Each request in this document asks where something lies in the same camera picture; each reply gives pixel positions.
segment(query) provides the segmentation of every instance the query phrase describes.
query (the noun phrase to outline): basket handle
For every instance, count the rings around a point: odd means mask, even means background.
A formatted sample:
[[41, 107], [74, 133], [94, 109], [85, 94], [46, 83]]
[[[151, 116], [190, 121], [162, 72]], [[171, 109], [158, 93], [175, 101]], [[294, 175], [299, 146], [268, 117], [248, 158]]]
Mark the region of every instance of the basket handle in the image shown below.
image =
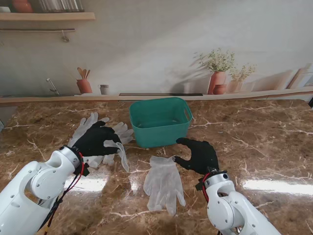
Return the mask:
[[192, 119], [192, 113], [191, 113], [189, 107], [188, 107], [186, 104], [185, 104], [185, 108], [184, 108], [184, 113], [185, 113], [185, 115], [186, 115], [187, 120], [188, 120], [188, 121], [191, 121], [191, 119]]

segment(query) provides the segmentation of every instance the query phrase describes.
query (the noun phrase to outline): white flowers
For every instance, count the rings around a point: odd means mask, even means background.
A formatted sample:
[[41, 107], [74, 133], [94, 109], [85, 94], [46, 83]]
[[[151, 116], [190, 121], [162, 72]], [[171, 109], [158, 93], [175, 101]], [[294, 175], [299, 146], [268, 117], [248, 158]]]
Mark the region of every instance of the white flowers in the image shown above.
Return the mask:
[[230, 69], [230, 75], [232, 78], [232, 81], [237, 82], [243, 82], [249, 75], [255, 72], [256, 65], [243, 65], [241, 70], [236, 69], [235, 67], [232, 67]]
[[218, 48], [217, 50], [212, 50], [208, 55], [201, 54], [200, 64], [213, 72], [227, 71], [234, 65], [234, 56], [234, 53], [229, 51], [224, 53], [221, 48]]

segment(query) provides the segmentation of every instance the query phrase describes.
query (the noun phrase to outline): red wire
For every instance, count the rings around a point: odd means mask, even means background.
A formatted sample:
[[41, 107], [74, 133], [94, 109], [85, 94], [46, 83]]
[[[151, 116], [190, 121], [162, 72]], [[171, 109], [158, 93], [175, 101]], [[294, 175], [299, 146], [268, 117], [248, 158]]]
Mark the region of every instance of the red wire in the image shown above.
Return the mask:
[[83, 155], [81, 153], [79, 153], [79, 155], [80, 155], [81, 161], [82, 161], [82, 170], [80, 172], [80, 176], [78, 177], [77, 181], [73, 184], [73, 186], [68, 191], [70, 191], [77, 184], [77, 182], [80, 180], [80, 178], [82, 177], [82, 175], [84, 173], [85, 164], [84, 164]]
[[203, 185], [202, 185], [202, 191], [203, 191], [204, 197], [205, 197], [205, 199], [206, 199], [207, 202], [209, 202], [209, 197], [208, 197], [208, 195], [207, 195], [207, 193], [206, 193], [206, 191], [205, 191], [204, 182], [205, 182], [206, 178], [207, 178], [209, 175], [210, 175], [210, 173], [207, 173], [207, 174], [204, 176], [203, 180], [202, 180], [202, 183], [203, 183]]

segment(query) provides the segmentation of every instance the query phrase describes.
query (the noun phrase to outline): potted plant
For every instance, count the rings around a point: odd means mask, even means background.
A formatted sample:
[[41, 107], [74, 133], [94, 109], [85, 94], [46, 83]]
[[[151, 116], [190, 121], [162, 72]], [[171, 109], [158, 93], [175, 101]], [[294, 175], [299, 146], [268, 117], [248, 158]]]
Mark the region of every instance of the potted plant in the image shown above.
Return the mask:
[[223, 85], [226, 80], [226, 71], [234, 65], [234, 53], [222, 52], [222, 49], [212, 50], [208, 55], [200, 55], [200, 64], [214, 72], [210, 79], [208, 94], [213, 94], [215, 85]]
[[255, 72], [256, 66], [246, 64], [243, 65], [241, 70], [232, 67], [230, 69], [231, 81], [227, 86], [227, 93], [235, 93], [241, 90], [243, 81], [252, 73]]

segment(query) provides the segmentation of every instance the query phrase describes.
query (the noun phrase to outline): marble countertop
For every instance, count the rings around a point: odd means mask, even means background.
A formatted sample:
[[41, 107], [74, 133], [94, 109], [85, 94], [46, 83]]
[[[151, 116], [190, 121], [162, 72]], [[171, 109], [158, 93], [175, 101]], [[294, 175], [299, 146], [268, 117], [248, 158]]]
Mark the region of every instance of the marble countertop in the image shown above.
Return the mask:
[[[108, 126], [130, 125], [131, 102], [41, 102], [19, 106], [0, 133], [0, 190], [30, 161], [48, 160], [67, 144], [81, 118], [98, 112]], [[220, 168], [228, 170], [245, 195], [284, 235], [313, 234], [313, 111], [300, 100], [190, 101], [194, 119], [187, 137], [216, 149]], [[206, 214], [201, 177], [178, 166], [186, 206], [177, 214], [149, 212], [143, 182], [154, 156], [190, 156], [182, 145], [142, 149], [126, 147], [130, 172], [120, 159], [91, 169], [67, 194], [53, 220], [53, 235], [215, 235]]]

